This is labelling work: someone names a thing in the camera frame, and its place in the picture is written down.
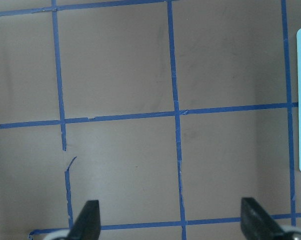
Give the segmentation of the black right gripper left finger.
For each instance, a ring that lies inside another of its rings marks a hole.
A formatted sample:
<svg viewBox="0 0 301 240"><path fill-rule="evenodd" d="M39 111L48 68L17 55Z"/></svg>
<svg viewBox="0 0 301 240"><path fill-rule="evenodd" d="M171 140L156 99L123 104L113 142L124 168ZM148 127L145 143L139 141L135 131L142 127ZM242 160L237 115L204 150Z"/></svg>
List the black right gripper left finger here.
<svg viewBox="0 0 301 240"><path fill-rule="evenodd" d="M68 240L98 240L101 233L100 205L88 200L67 235Z"/></svg>

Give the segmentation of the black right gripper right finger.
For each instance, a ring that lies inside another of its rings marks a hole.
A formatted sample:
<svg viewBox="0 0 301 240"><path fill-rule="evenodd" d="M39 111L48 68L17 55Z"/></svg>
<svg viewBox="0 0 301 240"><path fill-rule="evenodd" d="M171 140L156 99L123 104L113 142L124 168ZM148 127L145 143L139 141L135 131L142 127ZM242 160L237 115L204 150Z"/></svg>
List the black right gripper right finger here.
<svg viewBox="0 0 301 240"><path fill-rule="evenodd" d="M281 240L285 234L253 197L241 199L240 229L246 240Z"/></svg>

